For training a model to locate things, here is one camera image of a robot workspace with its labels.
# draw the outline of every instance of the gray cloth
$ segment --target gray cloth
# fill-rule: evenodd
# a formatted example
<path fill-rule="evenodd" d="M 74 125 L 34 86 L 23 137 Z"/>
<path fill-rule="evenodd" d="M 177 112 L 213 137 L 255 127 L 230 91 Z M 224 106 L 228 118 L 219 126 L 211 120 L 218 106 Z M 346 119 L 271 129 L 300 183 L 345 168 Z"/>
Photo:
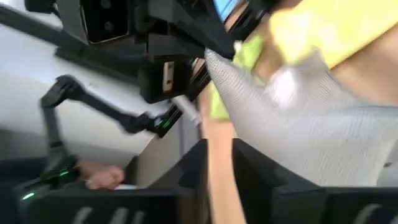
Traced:
<path fill-rule="evenodd" d="M 375 186 L 398 138 L 398 109 L 343 89 L 318 55 L 282 67 L 265 86 L 211 50 L 211 79 L 238 137 L 324 186 Z"/>

